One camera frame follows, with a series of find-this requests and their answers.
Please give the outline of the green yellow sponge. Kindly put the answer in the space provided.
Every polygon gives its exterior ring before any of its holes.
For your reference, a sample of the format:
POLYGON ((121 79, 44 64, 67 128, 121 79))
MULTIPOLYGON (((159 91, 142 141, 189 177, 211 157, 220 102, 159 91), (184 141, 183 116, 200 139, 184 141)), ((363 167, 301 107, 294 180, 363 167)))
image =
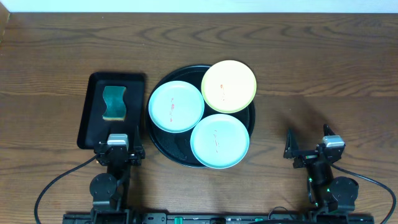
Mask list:
POLYGON ((103 100, 106 105, 104 114, 105 121, 124 121, 127 113, 123 97, 125 86, 105 86, 103 100))

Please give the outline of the light green plate front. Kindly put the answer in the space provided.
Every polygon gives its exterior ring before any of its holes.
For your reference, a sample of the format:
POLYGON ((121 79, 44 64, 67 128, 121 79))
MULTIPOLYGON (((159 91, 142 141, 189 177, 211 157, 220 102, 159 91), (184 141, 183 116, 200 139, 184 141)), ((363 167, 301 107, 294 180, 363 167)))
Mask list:
POLYGON ((237 118, 213 114, 203 118, 193 129, 190 146, 204 166, 227 169, 238 164, 249 149, 249 133, 237 118))

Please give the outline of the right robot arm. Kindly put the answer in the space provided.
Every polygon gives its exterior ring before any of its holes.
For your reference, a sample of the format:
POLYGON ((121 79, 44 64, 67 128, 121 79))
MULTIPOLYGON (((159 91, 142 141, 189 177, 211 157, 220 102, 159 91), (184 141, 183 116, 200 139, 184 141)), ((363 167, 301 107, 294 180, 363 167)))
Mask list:
POLYGON ((317 223, 348 223, 348 214, 355 210, 359 185, 349 177, 334 177, 331 166, 341 159, 345 149, 343 139, 327 124, 323 125, 322 142, 314 150, 301 151, 294 132, 289 129, 284 158, 293 159, 295 169, 305 168, 308 173, 307 190, 310 203, 308 220, 317 223))

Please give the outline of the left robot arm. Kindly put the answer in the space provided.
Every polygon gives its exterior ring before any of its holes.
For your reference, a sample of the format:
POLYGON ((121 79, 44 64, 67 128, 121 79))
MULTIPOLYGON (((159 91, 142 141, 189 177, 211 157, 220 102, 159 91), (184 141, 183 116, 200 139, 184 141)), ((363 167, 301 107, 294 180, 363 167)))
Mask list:
POLYGON ((127 134, 109 134, 104 142, 94 146, 96 160, 106 167, 90 183, 93 197, 92 224, 138 224, 142 215, 127 205, 131 167, 139 166, 146 154, 141 143, 139 127, 130 137, 127 134))

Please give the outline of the yellow plate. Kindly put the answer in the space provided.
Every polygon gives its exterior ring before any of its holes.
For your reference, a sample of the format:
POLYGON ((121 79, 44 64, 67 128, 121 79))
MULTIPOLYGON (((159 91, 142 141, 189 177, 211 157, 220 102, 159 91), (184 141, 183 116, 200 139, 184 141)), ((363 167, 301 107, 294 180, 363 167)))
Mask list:
POLYGON ((201 93, 207 105, 220 113, 236 113, 254 99, 257 81, 244 63, 224 60, 212 65, 201 81, 201 93))

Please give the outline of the light green plate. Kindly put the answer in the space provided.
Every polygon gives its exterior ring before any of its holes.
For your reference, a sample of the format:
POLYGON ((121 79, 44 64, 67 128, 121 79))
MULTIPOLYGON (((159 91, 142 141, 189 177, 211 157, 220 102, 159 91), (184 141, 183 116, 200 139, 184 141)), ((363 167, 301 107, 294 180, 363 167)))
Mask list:
POLYGON ((158 128, 168 133, 182 133, 199 123, 205 102, 197 87, 188 82, 171 81, 156 88, 148 109, 158 128))
POLYGON ((204 166, 227 169, 238 164, 249 149, 249 133, 237 118, 213 114, 203 118, 193 129, 190 146, 204 166))

